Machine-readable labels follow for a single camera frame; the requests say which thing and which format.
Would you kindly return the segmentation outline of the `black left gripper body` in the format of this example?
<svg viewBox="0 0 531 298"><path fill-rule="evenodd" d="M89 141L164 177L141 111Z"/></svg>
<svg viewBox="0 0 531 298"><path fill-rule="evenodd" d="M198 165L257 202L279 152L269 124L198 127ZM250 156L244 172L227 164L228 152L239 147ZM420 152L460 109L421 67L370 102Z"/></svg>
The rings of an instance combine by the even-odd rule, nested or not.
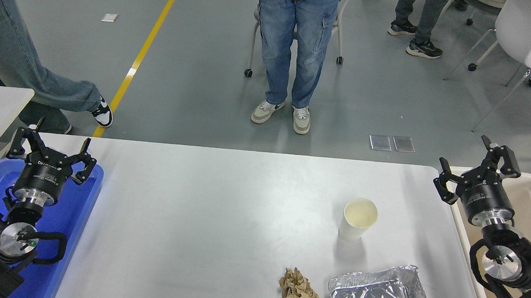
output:
<svg viewBox="0 0 531 298"><path fill-rule="evenodd" d="M67 178L72 175L72 164L58 166L60 161L64 161L64 158L45 161L39 154L28 154L25 167L13 187L14 194L37 190L47 193L49 197L59 198Z"/></svg>

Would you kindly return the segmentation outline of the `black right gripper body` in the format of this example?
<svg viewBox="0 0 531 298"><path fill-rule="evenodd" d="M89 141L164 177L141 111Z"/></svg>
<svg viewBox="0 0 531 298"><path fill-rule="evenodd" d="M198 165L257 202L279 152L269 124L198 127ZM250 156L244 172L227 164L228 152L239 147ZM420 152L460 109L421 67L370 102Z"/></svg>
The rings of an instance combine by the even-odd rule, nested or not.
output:
<svg viewBox="0 0 531 298"><path fill-rule="evenodd" d="M515 211L498 177L461 175L459 199L467 219L512 221Z"/></svg>

